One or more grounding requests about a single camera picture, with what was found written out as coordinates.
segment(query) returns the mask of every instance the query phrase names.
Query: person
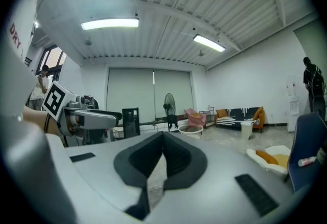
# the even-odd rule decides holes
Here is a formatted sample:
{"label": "person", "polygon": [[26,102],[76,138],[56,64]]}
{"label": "person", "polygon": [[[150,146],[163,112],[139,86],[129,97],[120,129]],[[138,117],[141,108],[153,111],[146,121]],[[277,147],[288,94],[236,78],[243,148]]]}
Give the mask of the person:
{"label": "person", "polygon": [[305,84],[305,87],[309,92],[310,111],[313,112],[313,99],[314,99],[314,96],[313,96],[312,89],[311,89],[312,80],[313,80],[313,76],[314,76],[315,72],[319,73],[320,76],[322,76],[322,74],[321,74],[320,68],[318,66],[316,66],[315,64],[311,63],[310,58],[305,57],[303,59],[303,62],[305,64],[305,66],[306,66],[306,69],[305,69],[305,71],[303,73],[303,83]]}
{"label": "person", "polygon": [[33,88],[29,101],[29,108],[33,110],[41,111],[44,95],[46,94],[49,86],[49,80],[46,77],[48,71],[49,67],[47,65],[43,65],[42,71],[37,77],[37,82],[35,87]]}

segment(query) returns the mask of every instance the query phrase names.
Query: tiled floor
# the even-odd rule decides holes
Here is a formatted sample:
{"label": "tiled floor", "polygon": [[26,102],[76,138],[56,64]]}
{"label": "tiled floor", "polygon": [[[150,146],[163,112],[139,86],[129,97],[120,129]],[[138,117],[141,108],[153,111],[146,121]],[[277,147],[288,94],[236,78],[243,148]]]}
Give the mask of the tiled floor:
{"label": "tiled floor", "polygon": [[[286,127],[266,127],[263,132],[254,131],[248,141],[242,140],[241,131],[231,128],[217,128],[212,126],[204,130],[203,139],[213,145],[221,145],[232,148],[242,154],[246,154],[247,148],[264,149],[275,145],[285,145],[292,148],[294,133],[288,133]],[[167,178],[166,160],[161,157],[154,171],[148,179],[148,190],[151,208],[162,197],[162,185]]]}

